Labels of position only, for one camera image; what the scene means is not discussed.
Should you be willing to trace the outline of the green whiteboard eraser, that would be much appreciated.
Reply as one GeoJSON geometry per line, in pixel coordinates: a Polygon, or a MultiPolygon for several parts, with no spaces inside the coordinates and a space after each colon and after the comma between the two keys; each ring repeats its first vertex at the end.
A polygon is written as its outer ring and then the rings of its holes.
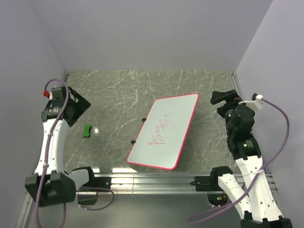
{"type": "Polygon", "coordinates": [[[83,137],[84,138],[90,137],[90,135],[91,135],[91,129],[92,129],[92,126],[90,124],[86,124],[84,126],[84,132],[83,132],[83,137]]]}

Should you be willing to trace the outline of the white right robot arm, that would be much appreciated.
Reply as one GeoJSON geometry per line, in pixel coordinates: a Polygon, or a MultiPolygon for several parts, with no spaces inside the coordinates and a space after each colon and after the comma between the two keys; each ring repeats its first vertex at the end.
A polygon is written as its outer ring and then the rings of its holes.
{"type": "Polygon", "coordinates": [[[215,206],[208,210],[211,215],[195,220],[201,215],[198,213],[189,218],[188,223],[206,222],[235,208],[241,218],[242,228],[291,228],[292,222],[277,206],[265,174],[265,168],[279,156],[287,143],[290,133],[287,114],[280,107],[256,93],[252,95],[250,101],[244,101],[236,90],[214,91],[210,100],[211,104],[215,105],[222,101],[225,104],[218,107],[217,112],[225,119],[228,149],[241,171],[245,185],[241,186],[237,182],[229,167],[213,168],[209,176],[209,186],[225,193],[230,203],[215,206]],[[261,110],[263,104],[277,109],[286,121],[284,141],[278,152],[268,162],[263,161],[258,142],[251,132],[255,123],[255,112],[261,110]]]}

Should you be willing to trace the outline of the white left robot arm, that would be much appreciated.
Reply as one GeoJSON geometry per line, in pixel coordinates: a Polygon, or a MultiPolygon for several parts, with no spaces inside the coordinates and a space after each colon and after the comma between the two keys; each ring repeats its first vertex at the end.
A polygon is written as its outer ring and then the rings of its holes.
{"type": "Polygon", "coordinates": [[[38,207],[65,204],[76,199],[79,190],[109,192],[111,179],[99,182],[90,166],[65,171],[63,153],[69,127],[91,106],[74,89],[63,86],[44,91],[48,103],[41,113],[43,143],[34,173],[25,188],[38,207]]]}

